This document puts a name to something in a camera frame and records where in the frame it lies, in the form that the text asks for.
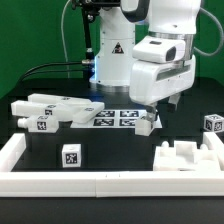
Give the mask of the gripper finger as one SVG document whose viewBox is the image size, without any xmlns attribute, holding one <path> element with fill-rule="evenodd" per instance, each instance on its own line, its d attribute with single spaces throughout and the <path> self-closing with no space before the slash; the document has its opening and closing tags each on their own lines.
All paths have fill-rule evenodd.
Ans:
<svg viewBox="0 0 224 224">
<path fill-rule="evenodd" d="M 169 97 L 168 100 L 168 111 L 169 112 L 175 112 L 177 110 L 177 106 L 180 100 L 181 94 L 176 93 Z"/>
<path fill-rule="evenodd" d="M 150 121 L 151 123 L 154 123 L 157 120 L 157 109 L 156 109 L 156 107 L 157 107 L 156 103 L 147 105 L 145 107 L 145 109 L 146 109 L 146 119 L 148 121 Z"/>
</svg>

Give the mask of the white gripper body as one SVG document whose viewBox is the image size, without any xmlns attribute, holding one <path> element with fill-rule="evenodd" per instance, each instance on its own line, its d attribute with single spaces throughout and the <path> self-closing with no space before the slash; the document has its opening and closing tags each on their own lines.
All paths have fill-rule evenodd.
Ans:
<svg viewBox="0 0 224 224">
<path fill-rule="evenodd" d="M 184 67 L 179 69 L 173 69 L 173 63 L 136 61 L 130 76 L 131 100 L 148 106 L 189 89 L 195 78 L 195 64 L 195 57 L 186 61 Z"/>
</svg>

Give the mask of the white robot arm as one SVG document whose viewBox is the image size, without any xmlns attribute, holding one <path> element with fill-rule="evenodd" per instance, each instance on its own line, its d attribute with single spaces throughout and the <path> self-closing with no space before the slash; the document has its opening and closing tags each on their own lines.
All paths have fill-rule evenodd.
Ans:
<svg viewBox="0 0 224 224">
<path fill-rule="evenodd" d="M 100 51 L 92 86 L 127 89 L 156 118 L 157 103 L 177 98 L 195 77 L 192 53 L 201 0 L 120 0 L 100 12 Z"/>
</svg>

